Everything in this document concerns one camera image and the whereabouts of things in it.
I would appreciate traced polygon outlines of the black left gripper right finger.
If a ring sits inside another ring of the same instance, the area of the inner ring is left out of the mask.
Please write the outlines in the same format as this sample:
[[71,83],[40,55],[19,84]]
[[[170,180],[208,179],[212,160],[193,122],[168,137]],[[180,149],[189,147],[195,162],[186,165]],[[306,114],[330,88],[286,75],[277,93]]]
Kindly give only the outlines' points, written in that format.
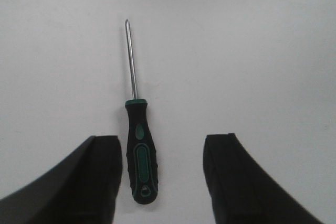
[[235,134],[205,139],[203,170],[216,223],[320,223],[244,149]]

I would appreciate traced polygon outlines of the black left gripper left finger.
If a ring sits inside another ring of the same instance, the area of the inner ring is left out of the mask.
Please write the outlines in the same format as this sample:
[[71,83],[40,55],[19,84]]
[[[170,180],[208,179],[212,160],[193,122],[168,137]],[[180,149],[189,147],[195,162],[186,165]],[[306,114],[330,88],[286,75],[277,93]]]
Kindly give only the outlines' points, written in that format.
[[122,176],[117,136],[91,136],[1,200],[1,223],[113,223]]

